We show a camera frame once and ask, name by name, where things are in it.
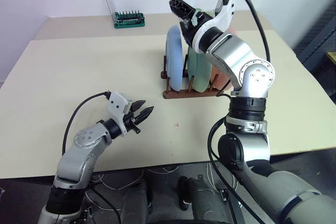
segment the table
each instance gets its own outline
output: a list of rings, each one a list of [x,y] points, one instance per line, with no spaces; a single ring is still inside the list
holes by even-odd
[[[257,30],[237,31],[256,55],[265,57]],[[271,27],[265,33],[276,69],[266,110],[271,153],[335,147],[334,104],[279,35]],[[145,99],[154,111],[139,125],[139,135],[130,132],[114,140],[96,171],[208,160],[208,132],[227,113],[229,100],[162,98],[165,35],[97,35],[49,34],[49,39],[29,43],[0,89],[0,178],[54,175],[73,110],[106,90]],[[70,128],[67,148],[77,131],[107,116],[105,98],[84,105]],[[221,128],[215,135],[214,146],[223,132]]]

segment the metal bracket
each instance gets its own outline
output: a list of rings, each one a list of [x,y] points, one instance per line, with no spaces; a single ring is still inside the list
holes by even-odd
[[[109,100],[108,111],[110,117],[117,123],[121,130],[121,135],[125,136],[127,134],[127,129],[124,125],[123,118],[131,107],[132,100],[127,100],[121,94],[117,92],[112,92]]]
[[[211,27],[217,27],[219,30],[222,30],[222,31],[226,31],[229,28],[229,25],[232,20],[232,16],[235,12],[234,3],[235,3],[235,0],[229,0],[227,5],[222,6],[220,12],[217,14],[216,17],[207,21],[198,29],[193,39],[193,49],[195,50],[196,53],[198,54],[203,53],[198,46],[199,46],[202,36]]]
[[[240,132],[267,134],[267,121],[247,121],[238,118],[232,118],[229,115],[225,120],[230,124],[241,126]]]
[[[206,59],[227,74],[239,97],[266,98],[274,82],[271,63],[257,57],[250,46],[229,31],[220,35],[206,51]]]

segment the gray carpet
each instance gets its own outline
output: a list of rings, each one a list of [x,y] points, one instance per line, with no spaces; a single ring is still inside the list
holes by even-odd
[[[335,199],[335,157],[335,149],[309,152],[285,161],[277,162],[274,164],[274,167],[294,172],[323,194]],[[220,169],[227,181],[232,183],[231,174],[222,165],[220,165]],[[162,168],[152,168],[152,170],[166,173]],[[165,175],[155,174],[148,169],[110,172],[104,174],[103,181],[111,187],[120,188],[139,178],[142,173],[142,178],[148,181],[153,190],[153,211],[149,215],[149,222],[193,218],[190,207],[187,211],[181,211],[178,207],[178,197],[176,193],[177,180],[182,175],[197,177],[198,174],[202,174],[204,181],[209,184],[206,175],[206,163],[180,165],[176,171]],[[216,187],[224,187],[214,171],[213,173]],[[0,179],[0,187],[5,190],[0,198],[0,223],[30,224],[37,222],[39,212],[48,199],[50,186],[18,182],[11,179]],[[96,189],[106,196],[117,208],[121,207],[123,196],[127,191],[127,188],[123,190],[113,190],[104,185],[98,185]],[[265,223],[273,223],[243,186],[238,185],[237,192]],[[88,195],[100,207],[108,208],[108,206],[92,194],[92,192],[89,191]],[[87,203],[93,205],[89,199],[87,199]],[[94,205],[93,209],[95,211],[94,220],[97,224],[117,223],[113,211],[101,210]],[[246,223],[257,223],[244,208],[242,208],[242,212]]]

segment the white cable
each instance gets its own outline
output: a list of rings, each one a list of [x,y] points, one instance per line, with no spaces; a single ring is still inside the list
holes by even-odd
[[[237,188],[238,188],[238,181],[236,180],[236,187],[235,187],[235,190],[237,190]]]
[[[1,199],[1,195],[5,192],[6,190],[4,188],[0,187],[0,199]]]
[[[176,168],[172,169],[172,170],[167,170],[166,168],[162,167],[163,170],[165,170],[166,172],[170,173],[171,171],[175,171],[178,169],[179,166],[177,166]]]
[[[212,184],[215,186],[214,176],[212,175],[212,168],[211,168],[211,164],[210,163],[209,163],[209,167],[210,167],[210,174],[211,174]]]
[[[90,196],[88,195],[88,192],[86,191],[85,192],[85,196],[88,198],[88,200],[92,203],[92,204],[94,204],[96,207],[98,207],[99,209],[101,209],[101,210],[106,210],[106,211],[114,211],[113,209],[111,209],[111,208],[103,208],[103,207],[101,207],[101,206],[99,206],[97,203],[95,203],[91,198],[90,198]]]
[[[215,187],[215,183],[212,184],[212,182],[211,182],[211,180],[210,180],[210,178],[209,178],[208,164],[209,164],[209,163],[206,163],[206,176],[208,177],[208,180],[209,180],[209,183],[210,183],[211,187],[212,187],[216,192],[219,192],[219,191],[217,190],[217,188]]]
[[[98,182],[101,181],[102,178],[104,178],[104,174],[100,177],[100,175],[98,174],[98,179],[97,180],[92,180],[92,182]]]
[[[157,172],[157,171],[154,171],[154,170],[150,170],[150,169],[147,169],[147,170],[148,170],[149,172],[151,172],[151,173],[156,173],[156,174],[162,174],[162,175],[164,175],[164,174],[173,173],[173,172],[176,171],[178,168],[179,168],[179,166],[178,166],[177,168],[173,169],[173,170],[170,170],[170,171],[166,172],[166,173],[160,173],[160,172]]]
[[[235,175],[232,174],[232,188],[235,188],[235,181],[236,181]]]
[[[141,175],[140,175],[139,178],[137,178],[137,179],[134,180],[133,182],[128,183],[127,185],[122,186],[122,187],[119,187],[119,188],[114,188],[114,187],[111,187],[111,186],[107,185],[107,184],[102,180],[102,178],[100,178],[100,181],[101,181],[102,184],[105,185],[107,188],[110,188],[110,189],[112,189],[112,190],[117,190],[117,191],[119,191],[119,190],[125,189],[125,188],[128,187],[128,186],[133,185],[135,182],[137,182],[137,181],[142,177],[142,175],[143,175],[143,170],[142,170]]]

